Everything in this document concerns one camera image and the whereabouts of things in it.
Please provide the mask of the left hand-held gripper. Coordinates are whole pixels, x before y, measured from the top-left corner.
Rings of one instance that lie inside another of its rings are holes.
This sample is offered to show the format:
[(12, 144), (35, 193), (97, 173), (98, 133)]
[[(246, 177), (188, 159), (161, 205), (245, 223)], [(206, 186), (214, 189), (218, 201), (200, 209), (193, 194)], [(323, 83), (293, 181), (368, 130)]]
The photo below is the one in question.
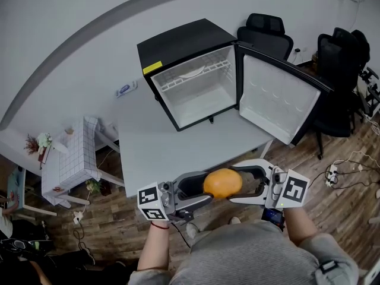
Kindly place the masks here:
[(138, 190), (137, 207), (149, 221), (190, 222), (195, 211), (209, 204), (214, 197), (204, 193), (208, 173), (189, 172), (174, 182), (152, 183)]

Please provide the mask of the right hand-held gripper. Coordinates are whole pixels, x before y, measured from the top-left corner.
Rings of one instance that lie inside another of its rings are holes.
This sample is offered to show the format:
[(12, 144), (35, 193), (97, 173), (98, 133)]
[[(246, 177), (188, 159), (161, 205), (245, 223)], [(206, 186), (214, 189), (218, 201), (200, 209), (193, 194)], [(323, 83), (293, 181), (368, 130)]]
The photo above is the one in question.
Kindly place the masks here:
[(250, 173), (254, 179), (259, 179), (266, 189), (260, 188), (252, 194), (236, 194), (227, 197), (234, 204), (264, 205), (268, 209), (284, 209), (302, 207), (310, 180), (289, 169), (287, 172), (275, 167), (271, 174), (270, 162), (264, 159), (244, 160), (234, 165), (234, 171)]

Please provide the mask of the orange fruit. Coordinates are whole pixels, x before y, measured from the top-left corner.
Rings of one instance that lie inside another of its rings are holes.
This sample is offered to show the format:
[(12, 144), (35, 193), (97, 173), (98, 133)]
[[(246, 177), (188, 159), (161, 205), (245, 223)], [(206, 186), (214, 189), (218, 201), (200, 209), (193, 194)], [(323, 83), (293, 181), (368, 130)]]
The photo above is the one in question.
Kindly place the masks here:
[(243, 185), (241, 175), (232, 169), (219, 169), (209, 173), (203, 182), (204, 193), (214, 198), (227, 198), (237, 194)]

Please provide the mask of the black mini fridge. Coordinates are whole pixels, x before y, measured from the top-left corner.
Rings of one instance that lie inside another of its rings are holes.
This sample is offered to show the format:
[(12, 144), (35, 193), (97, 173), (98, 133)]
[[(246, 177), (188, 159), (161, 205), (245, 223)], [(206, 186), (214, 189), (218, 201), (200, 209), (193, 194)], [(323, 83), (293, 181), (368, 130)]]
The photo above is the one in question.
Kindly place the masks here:
[[(297, 144), (333, 87), (256, 50), (208, 19), (137, 46), (143, 76), (177, 131), (230, 109), (285, 144)], [(200, 75), (179, 77), (205, 66)]]

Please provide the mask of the person's right forearm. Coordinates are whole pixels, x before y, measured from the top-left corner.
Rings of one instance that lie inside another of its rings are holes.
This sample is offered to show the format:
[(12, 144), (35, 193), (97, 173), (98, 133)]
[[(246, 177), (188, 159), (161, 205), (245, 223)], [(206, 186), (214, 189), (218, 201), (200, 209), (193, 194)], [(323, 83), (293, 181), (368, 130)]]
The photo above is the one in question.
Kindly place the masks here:
[(283, 213), (289, 239), (296, 246), (299, 246), (304, 240), (312, 238), (318, 233), (318, 229), (303, 207), (285, 208)]

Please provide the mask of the person's left forearm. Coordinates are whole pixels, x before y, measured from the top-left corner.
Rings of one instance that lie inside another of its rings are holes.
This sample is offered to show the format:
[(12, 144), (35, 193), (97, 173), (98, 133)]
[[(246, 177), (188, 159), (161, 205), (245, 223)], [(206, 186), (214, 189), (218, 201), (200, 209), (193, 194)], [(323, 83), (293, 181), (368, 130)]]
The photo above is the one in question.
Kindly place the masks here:
[(168, 221), (152, 221), (140, 255), (137, 270), (168, 270), (169, 224)]

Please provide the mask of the small black screen device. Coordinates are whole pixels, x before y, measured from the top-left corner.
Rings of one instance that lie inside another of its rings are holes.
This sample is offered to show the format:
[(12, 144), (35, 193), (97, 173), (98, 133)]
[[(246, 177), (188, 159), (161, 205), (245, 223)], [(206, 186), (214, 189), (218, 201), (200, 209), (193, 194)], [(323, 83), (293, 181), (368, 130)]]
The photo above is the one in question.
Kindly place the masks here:
[(281, 230), (284, 229), (284, 215), (282, 211), (276, 210), (275, 208), (264, 208), (262, 212), (261, 220), (268, 221)]

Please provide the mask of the person's grey shirt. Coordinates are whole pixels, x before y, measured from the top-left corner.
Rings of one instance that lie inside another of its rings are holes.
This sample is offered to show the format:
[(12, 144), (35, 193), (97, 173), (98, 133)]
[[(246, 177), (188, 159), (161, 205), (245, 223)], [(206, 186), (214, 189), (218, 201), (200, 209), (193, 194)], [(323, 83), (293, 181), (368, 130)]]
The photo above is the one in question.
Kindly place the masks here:
[(267, 221), (198, 234), (174, 274), (135, 271), (128, 285), (357, 285), (357, 264), (318, 233), (299, 246)]

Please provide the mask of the small potted plant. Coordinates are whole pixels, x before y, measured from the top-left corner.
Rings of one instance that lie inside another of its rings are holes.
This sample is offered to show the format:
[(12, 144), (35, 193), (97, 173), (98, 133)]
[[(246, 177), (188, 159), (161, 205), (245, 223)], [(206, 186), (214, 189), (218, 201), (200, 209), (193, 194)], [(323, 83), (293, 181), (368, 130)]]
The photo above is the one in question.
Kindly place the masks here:
[(94, 179), (87, 180), (85, 186), (90, 193), (100, 192), (102, 187), (101, 183)]

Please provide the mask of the white plate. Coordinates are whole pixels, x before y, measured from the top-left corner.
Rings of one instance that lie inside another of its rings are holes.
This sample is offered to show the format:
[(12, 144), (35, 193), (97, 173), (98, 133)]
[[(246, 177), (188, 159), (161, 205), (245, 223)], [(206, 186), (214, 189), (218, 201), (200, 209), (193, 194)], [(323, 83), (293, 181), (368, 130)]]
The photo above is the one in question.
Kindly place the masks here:
[(203, 65), (203, 66), (201, 66), (197, 69), (193, 69), (192, 71), (189, 71), (185, 74), (181, 74), (181, 75), (179, 75), (179, 77), (182, 79), (189, 79), (189, 78), (196, 77), (197, 75), (200, 75), (200, 73), (203, 72), (204, 68), (205, 68), (205, 66)]

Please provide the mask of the wet wipes packet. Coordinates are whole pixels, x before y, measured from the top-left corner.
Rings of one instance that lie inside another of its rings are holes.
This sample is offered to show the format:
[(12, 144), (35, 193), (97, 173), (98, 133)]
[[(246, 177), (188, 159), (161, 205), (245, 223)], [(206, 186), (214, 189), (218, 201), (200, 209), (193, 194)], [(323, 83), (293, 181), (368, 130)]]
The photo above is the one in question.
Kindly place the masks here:
[(119, 97), (125, 95), (126, 93), (129, 93), (129, 92), (137, 89), (137, 87), (138, 87), (138, 83), (137, 83), (137, 81), (134, 80), (128, 84), (125, 84), (120, 89), (118, 89), (115, 93), (115, 96), (116, 96), (116, 98), (119, 98)]

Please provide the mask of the checked white tablecloth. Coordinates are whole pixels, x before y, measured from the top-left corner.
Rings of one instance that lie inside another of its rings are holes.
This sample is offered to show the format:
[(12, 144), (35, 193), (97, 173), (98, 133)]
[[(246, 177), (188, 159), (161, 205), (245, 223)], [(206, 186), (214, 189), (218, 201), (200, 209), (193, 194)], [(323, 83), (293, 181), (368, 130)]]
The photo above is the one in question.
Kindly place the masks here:
[(57, 137), (68, 152), (62, 153), (55, 148), (49, 151), (42, 167), (42, 196), (52, 205), (63, 203), (70, 207), (61, 195), (67, 195), (69, 190), (87, 180), (100, 180), (102, 173), (96, 166), (94, 141), (97, 124), (97, 118), (81, 118), (72, 124), (74, 132), (71, 135), (62, 132)]

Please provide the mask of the black mesh office chair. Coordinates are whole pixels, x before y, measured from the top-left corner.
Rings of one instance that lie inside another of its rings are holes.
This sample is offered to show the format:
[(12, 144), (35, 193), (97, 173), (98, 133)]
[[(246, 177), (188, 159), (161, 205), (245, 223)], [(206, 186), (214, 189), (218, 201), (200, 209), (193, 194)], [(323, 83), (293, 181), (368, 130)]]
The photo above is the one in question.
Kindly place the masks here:
[(357, 39), (360, 46), (360, 71), (363, 71), (371, 58), (370, 46), (365, 35), (360, 30), (352, 31), (352, 35)]
[(280, 17), (252, 13), (245, 26), (237, 30), (239, 41), (250, 43), (256, 50), (277, 59), (288, 60), (293, 49), (293, 40), (286, 35)]
[(318, 36), (317, 76), (334, 87), (313, 123), (319, 159), (324, 154), (323, 134), (348, 138), (356, 128), (354, 113), (359, 110), (359, 98), (354, 89), (359, 68), (360, 45), (349, 31), (336, 27), (331, 36)]

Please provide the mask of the white and red flower bouquet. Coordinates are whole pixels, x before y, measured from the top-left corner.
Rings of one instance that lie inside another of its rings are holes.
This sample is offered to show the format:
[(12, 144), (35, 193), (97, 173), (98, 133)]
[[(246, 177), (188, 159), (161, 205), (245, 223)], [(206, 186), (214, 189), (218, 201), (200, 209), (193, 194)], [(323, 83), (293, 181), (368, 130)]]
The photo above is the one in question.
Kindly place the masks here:
[(32, 155), (34, 153), (42, 154), (44, 149), (50, 146), (51, 143), (52, 137), (48, 133), (41, 133), (37, 138), (28, 134), (24, 149), (27, 151), (28, 155)]

